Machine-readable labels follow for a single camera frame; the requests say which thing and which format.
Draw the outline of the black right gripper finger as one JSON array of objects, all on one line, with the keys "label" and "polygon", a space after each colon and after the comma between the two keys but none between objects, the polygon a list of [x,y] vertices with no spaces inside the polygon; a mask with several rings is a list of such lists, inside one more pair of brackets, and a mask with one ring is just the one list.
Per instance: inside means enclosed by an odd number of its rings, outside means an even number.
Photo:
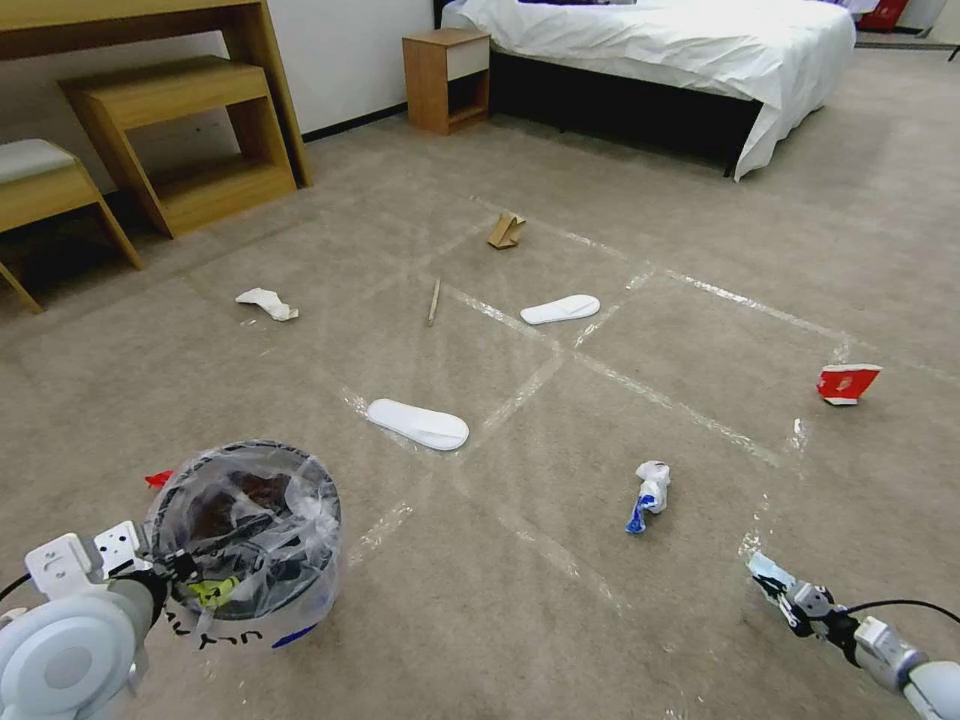
[{"label": "black right gripper finger", "polygon": [[790,609],[794,605],[797,580],[790,574],[753,573],[753,581],[760,587],[766,600],[773,606]]},{"label": "black right gripper finger", "polygon": [[773,594],[766,594],[766,599],[769,604],[777,609],[780,615],[783,617],[790,631],[796,637],[803,636],[803,622],[794,612],[795,607],[790,600],[790,597],[783,592],[774,592]]}]

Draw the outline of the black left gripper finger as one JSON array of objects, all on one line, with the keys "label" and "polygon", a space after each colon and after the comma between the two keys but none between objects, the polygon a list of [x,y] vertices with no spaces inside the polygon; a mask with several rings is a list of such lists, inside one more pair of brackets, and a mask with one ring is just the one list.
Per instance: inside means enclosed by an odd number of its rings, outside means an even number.
[{"label": "black left gripper finger", "polygon": [[198,611],[214,610],[219,606],[219,581],[200,577],[188,578],[176,585],[178,602]]}]

